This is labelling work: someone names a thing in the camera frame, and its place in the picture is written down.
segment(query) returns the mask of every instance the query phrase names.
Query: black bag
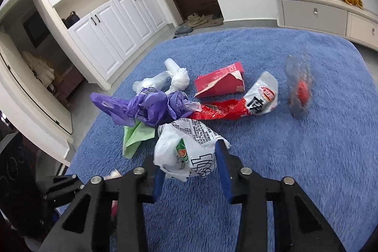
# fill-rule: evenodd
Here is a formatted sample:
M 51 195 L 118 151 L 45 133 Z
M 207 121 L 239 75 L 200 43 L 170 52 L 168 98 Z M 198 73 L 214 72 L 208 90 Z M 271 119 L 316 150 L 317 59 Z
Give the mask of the black bag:
M 76 15 L 75 11 L 72 11 L 68 18 L 62 19 L 64 25 L 66 25 L 67 29 L 70 28 L 73 24 L 75 24 L 78 20 L 80 20 L 80 17 Z

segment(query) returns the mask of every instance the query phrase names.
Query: white drawer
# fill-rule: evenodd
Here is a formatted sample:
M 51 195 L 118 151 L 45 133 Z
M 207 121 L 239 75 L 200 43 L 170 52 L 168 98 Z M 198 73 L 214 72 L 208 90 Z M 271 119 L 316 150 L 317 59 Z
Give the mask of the white drawer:
M 347 11 L 301 0 L 282 0 L 285 26 L 307 28 L 345 36 Z
M 378 47 L 378 24 L 348 12 L 347 36 Z

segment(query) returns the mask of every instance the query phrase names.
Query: red cardboard box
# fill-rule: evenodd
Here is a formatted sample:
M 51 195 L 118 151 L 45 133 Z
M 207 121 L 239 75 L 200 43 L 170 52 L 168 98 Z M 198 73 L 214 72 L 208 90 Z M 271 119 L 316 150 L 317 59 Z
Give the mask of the red cardboard box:
M 243 66 L 236 62 L 207 75 L 198 76 L 194 81 L 196 98 L 244 92 Z

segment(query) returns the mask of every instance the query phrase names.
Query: light green sticky note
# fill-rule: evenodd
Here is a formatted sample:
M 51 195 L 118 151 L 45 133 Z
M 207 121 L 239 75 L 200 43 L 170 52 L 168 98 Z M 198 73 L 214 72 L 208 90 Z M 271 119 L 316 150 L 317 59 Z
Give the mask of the light green sticky note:
M 122 155 L 131 159 L 142 141 L 155 137 L 155 128 L 136 121 L 133 127 L 124 126 Z

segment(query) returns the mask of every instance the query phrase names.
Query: bed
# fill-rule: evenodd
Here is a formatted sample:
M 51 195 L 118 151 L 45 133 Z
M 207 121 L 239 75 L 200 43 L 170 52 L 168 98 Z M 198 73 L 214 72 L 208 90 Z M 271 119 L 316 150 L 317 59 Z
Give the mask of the bed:
M 293 119 L 286 100 L 284 62 L 306 48 L 313 75 L 310 113 Z M 157 45 L 123 81 L 114 96 L 131 98 L 132 83 L 164 70 L 164 60 L 186 67 L 193 80 L 240 61 L 249 89 L 263 71 L 279 83 L 279 104 L 269 114 L 207 126 L 231 144 L 230 153 L 264 177 L 292 176 L 328 220 L 348 252 L 358 252 L 378 223 L 377 88 L 356 48 L 328 34 L 292 29 L 236 29 L 182 37 Z M 241 98 L 243 94 L 203 100 Z M 101 113 L 80 145 L 67 174 L 83 182 L 94 175 L 122 174 L 152 154 L 156 138 L 143 142 L 133 159 L 122 157 L 123 127 Z M 217 170 L 186 183 L 166 180 L 154 205 L 145 205 L 151 252 L 234 251 L 241 207 L 229 205 Z M 269 214 L 269 250 L 273 221 Z

